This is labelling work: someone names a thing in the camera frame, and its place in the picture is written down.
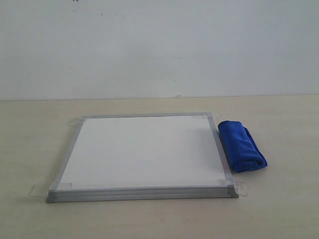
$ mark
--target blue microfiber cloth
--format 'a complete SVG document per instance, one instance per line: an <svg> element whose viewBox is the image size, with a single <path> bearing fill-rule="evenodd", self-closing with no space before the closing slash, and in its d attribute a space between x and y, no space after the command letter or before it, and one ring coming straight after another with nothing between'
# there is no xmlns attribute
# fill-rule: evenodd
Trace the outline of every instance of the blue microfiber cloth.
<svg viewBox="0 0 319 239"><path fill-rule="evenodd" d="M232 170L240 173L267 167L266 159L241 122L224 121L218 129Z"/></svg>

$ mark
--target whiteboard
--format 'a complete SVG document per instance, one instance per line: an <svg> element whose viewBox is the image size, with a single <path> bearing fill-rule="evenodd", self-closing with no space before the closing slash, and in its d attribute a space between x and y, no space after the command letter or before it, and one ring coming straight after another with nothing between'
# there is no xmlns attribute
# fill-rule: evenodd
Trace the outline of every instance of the whiteboard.
<svg viewBox="0 0 319 239"><path fill-rule="evenodd" d="M87 117L57 192L228 186L206 114Z"/></svg>

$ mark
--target beige table surface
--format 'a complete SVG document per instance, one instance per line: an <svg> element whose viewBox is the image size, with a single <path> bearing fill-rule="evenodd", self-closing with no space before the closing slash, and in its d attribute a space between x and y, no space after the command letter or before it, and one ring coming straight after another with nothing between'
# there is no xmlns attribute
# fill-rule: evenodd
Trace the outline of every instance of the beige table surface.
<svg viewBox="0 0 319 239"><path fill-rule="evenodd" d="M239 199L45 204L81 115L213 112L239 120L269 167ZM0 239L319 238L319 96L0 102Z"/></svg>

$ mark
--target wall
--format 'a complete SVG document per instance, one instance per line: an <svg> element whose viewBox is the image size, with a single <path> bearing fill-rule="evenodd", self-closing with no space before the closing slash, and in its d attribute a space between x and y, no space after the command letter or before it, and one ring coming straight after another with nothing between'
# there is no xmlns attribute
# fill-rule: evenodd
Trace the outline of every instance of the wall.
<svg viewBox="0 0 319 239"><path fill-rule="evenodd" d="M0 0L0 99L319 93L317 0Z"/></svg>

